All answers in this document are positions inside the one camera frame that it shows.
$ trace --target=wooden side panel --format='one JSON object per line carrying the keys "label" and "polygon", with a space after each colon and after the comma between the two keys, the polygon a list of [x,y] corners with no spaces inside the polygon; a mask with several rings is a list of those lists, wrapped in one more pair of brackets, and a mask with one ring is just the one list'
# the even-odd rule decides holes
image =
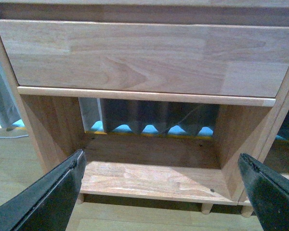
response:
{"label": "wooden side panel", "polygon": [[[258,155],[258,160],[263,162],[275,140],[275,137],[289,111],[289,68],[276,96],[276,103],[268,116],[267,125],[263,130],[261,137],[266,137],[263,147],[256,149],[255,155]],[[240,201],[246,200],[246,194],[243,192]]]}
{"label": "wooden side panel", "polygon": [[1,38],[0,63],[46,173],[72,154],[83,136],[78,100],[51,96],[20,96],[18,83]]}
{"label": "wooden side panel", "polygon": [[[289,142],[275,141],[264,161],[264,164],[289,179]],[[246,191],[242,193],[239,205],[250,205]]]}
{"label": "wooden side panel", "polygon": [[237,160],[241,153],[258,158],[266,137],[263,130],[272,108],[222,105],[214,129],[215,147],[219,152],[222,172],[233,200],[244,189]]}
{"label": "wooden side panel", "polygon": [[79,148],[84,135],[78,98],[21,95],[46,171]]}
{"label": "wooden side panel", "polygon": [[289,27],[0,20],[0,35],[23,86],[274,98],[289,66]]}

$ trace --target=wooden cabinet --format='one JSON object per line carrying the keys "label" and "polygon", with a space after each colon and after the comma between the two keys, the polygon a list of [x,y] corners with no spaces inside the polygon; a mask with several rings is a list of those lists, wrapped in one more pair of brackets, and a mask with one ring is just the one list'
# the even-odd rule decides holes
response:
{"label": "wooden cabinet", "polygon": [[[289,109],[289,1],[1,2],[0,61],[45,172],[85,147],[82,193],[250,205],[237,160],[263,162]],[[77,97],[221,106],[209,141],[86,142]]]}
{"label": "wooden cabinet", "polygon": [[289,66],[289,27],[0,20],[0,36],[22,86],[274,98]]}

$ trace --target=wooden floor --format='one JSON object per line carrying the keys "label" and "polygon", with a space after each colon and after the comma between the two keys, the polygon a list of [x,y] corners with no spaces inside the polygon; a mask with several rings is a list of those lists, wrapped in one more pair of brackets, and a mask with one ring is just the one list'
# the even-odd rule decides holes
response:
{"label": "wooden floor", "polygon": [[[18,136],[25,130],[0,136]],[[20,193],[42,170],[28,137],[0,140],[0,205]],[[241,206],[214,205],[209,215],[200,204],[88,195],[75,205],[68,231],[261,231],[256,216],[242,217]]]}

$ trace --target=white cable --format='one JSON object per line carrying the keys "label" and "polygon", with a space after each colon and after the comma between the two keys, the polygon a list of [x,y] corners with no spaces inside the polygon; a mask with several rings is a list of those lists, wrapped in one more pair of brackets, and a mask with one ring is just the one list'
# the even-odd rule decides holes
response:
{"label": "white cable", "polygon": [[172,127],[182,123],[184,120],[186,120],[195,110],[197,110],[198,108],[200,108],[201,106],[203,106],[203,104],[200,104],[198,106],[196,106],[193,110],[191,110],[189,113],[187,113],[186,116],[184,116],[183,119],[181,119],[179,122],[175,123],[174,125],[169,126],[168,128],[164,129],[163,131],[160,131],[159,133],[155,134],[155,136],[163,134],[165,131],[167,131],[168,129],[171,129]]}
{"label": "white cable", "polygon": [[0,139],[17,139],[17,138],[23,138],[27,137],[29,135],[22,135],[22,136],[0,136]]}

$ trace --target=open shelf compartment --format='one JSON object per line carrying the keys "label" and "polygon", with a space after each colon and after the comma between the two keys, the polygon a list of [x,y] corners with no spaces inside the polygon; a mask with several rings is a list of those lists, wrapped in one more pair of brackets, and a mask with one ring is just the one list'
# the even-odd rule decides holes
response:
{"label": "open shelf compartment", "polygon": [[81,193],[236,205],[212,140],[99,135]]}
{"label": "open shelf compartment", "polygon": [[264,164],[289,179],[289,142],[275,141]]}

